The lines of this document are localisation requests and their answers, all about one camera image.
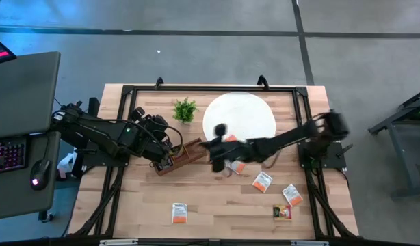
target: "white round plate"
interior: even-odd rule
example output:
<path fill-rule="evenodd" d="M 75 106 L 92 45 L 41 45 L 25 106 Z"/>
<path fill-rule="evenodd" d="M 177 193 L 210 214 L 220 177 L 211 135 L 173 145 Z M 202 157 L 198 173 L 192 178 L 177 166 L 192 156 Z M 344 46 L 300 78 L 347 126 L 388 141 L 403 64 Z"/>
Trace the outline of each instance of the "white round plate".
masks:
<path fill-rule="evenodd" d="M 214 128 L 220 123 L 227 125 L 226 136 L 234 135 L 241 141 L 276 134 L 276 120 L 270 106 L 247 92 L 230 92 L 210 103 L 202 120 L 207 141 L 216 138 Z"/>

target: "wooden tabletop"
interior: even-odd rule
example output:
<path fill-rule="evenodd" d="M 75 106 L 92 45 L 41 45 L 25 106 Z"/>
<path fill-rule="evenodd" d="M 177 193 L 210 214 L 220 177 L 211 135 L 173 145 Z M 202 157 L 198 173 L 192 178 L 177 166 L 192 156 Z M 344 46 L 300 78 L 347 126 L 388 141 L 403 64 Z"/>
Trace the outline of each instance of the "wooden tabletop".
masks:
<path fill-rule="evenodd" d="M 117 117 L 122 84 L 107 84 L 103 92 L 99 117 Z M 325 87 L 308 86 L 312 115 L 329 110 Z M 162 115 L 170 126 L 181 131 L 184 142 L 197 137 L 205 139 L 202 118 L 209 103 L 225 92 L 138 92 L 136 107 L 146 113 Z M 284 92 L 253 92 L 271 108 L 276 119 L 276 134 L 296 127 L 292 96 Z M 174 103 L 186 96 L 195 100 L 197 111 L 188 126 L 172 118 Z M 125 113 L 130 99 L 127 99 Z M 174 131 L 168 130 L 172 142 L 179 143 Z M 283 149 L 275 166 L 247 164 L 241 175 L 223 177 L 211 172 L 206 158 L 158 176 L 149 162 L 131 157 L 125 169 L 118 206 L 115 237 L 135 238 L 251 238 L 308 239 L 314 238 L 306 178 L 298 162 L 295 146 Z M 106 168 L 90 170 L 81 181 L 69 232 L 75 232 L 93 213 L 99 203 Z M 260 171 L 272 178 L 272 184 L 261 193 L 252 186 Z M 341 173 L 325 169 L 324 178 L 331 207 L 347 228 L 358 234 L 347 183 Z M 303 201 L 292 208 L 292 221 L 274 221 L 272 205 L 287 204 L 282 190 L 294 184 Z M 186 224 L 172 224 L 172 203 L 188 205 Z M 324 213 L 318 204 L 321 228 L 325 232 Z M 106 209 L 103 230 L 107 226 Z"/>

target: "snack packet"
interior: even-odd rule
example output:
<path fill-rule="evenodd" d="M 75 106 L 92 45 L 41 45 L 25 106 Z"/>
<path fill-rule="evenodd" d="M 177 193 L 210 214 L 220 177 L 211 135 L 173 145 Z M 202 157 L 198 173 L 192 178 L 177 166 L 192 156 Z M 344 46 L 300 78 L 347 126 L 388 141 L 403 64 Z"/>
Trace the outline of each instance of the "snack packet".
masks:
<path fill-rule="evenodd" d="M 258 188 L 261 192 L 265 193 L 267 188 L 271 185 L 272 178 L 271 176 L 267 175 L 265 172 L 260 172 L 257 175 L 256 180 L 252 183 L 252 185 Z"/>
<path fill-rule="evenodd" d="M 172 204 L 172 223 L 187 223 L 187 204 Z"/>
<path fill-rule="evenodd" d="M 303 200 L 303 198 L 298 193 L 297 189 L 294 187 L 293 184 L 290 184 L 288 187 L 283 189 L 282 192 L 287 202 L 289 202 L 291 206 L 295 206 Z"/>
<path fill-rule="evenodd" d="M 225 139 L 225 141 L 237 141 L 237 138 L 234 135 L 230 135 Z M 244 169 L 245 165 L 246 164 L 242 163 L 241 161 L 230 162 L 225 160 L 225 166 L 233 170 L 236 174 L 240 174 Z"/>
<path fill-rule="evenodd" d="M 292 220 L 291 207 L 289 205 L 273 205 L 274 220 Z"/>

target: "green plant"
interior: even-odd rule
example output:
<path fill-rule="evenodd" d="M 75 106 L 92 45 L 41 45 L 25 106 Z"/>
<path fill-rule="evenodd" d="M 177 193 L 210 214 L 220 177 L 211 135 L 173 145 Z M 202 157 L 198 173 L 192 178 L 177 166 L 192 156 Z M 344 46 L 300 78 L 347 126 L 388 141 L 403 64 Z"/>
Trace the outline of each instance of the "green plant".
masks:
<path fill-rule="evenodd" d="M 194 119 L 194 112 L 198 109 L 196 108 L 196 102 L 188 102 L 189 98 L 184 99 L 183 102 L 176 101 L 174 108 L 174 119 L 181 121 L 182 123 L 192 122 Z"/>

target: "concrete floor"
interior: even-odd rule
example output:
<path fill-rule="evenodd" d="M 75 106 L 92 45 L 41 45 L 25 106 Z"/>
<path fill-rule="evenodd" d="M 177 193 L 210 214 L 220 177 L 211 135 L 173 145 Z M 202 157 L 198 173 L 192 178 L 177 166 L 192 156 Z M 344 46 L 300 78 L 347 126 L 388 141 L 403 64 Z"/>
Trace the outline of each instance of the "concrete floor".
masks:
<path fill-rule="evenodd" d="M 420 33 L 420 0 L 298 3 L 305 31 Z M 290 0 L 2 0 L 0 27 L 14 26 L 297 31 Z M 264 74 L 274 85 L 306 85 L 297 37 L 0 33 L 0 40 L 17 55 L 62 53 L 56 91 L 61 103 L 100 98 L 105 83 L 154 83 L 157 77 L 166 83 L 254 84 Z M 367 132 L 420 91 L 420 39 L 307 38 L 306 43 L 315 84 L 326 86 L 330 105 L 350 125 L 344 142 L 354 144 L 346 160 L 360 235 L 420 244 L 420 197 L 390 199 L 392 191 L 406 186 L 402 167 L 389 136 Z M 0 241 L 61 235 L 72 204 L 54 203 L 62 219 L 50 226 L 27 215 L 0 220 Z M 2 229 L 15 226 L 20 230 Z"/>

